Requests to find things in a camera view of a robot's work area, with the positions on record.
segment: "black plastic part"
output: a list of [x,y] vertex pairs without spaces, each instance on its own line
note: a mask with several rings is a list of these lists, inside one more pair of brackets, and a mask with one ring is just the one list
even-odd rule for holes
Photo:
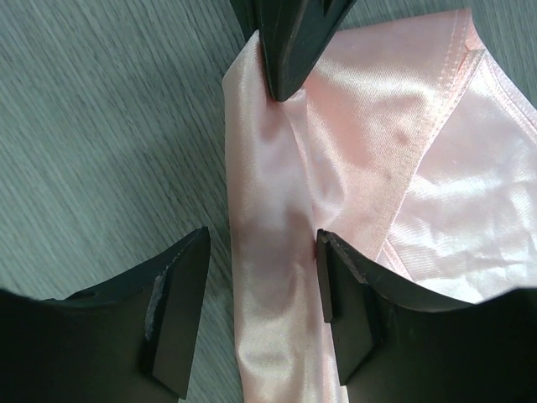
[[317,237],[321,299],[350,403],[537,401],[536,289],[467,304],[334,233]]
[[209,264],[206,228],[64,301],[0,290],[2,403],[185,398]]
[[270,95],[297,92],[356,0],[231,0],[248,39],[259,29]]

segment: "satin fabric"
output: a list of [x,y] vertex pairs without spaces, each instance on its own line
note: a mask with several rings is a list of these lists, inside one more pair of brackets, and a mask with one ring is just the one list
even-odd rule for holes
[[466,301],[537,285],[537,113],[459,10],[338,33],[287,102],[258,35],[224,78],[247,403],[341,403],[315,231]]

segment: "pink fabric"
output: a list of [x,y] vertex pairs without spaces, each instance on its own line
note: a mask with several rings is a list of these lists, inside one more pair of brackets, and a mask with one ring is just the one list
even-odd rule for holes
[[469,11],[340,32],[284,103],[268,96],[255,34],[224,92],[247,403],[347,401],[322,321],[317,228],[467,301],[537,285],[537,117]]

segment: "wood grain surface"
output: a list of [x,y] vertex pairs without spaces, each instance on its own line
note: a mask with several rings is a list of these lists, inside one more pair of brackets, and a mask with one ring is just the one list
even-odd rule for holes
[[[363,26],[471,6],[535,105],[537,2],[358,0]],[[242,401],[233,347],[222,77],[227,0],[0,0],[0,286],[63,298],[206,225],[189,402]]]

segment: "gray wooden surface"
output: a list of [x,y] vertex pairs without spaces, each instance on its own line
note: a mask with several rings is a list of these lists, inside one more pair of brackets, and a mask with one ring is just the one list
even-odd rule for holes
[[[345,27],[472,6],[533,104],[537,2],[358,1]],[[227,0],[0,0],[0,286],[62,298],[202,224],[212,260],[189,402],[242,401],[221,80]]]

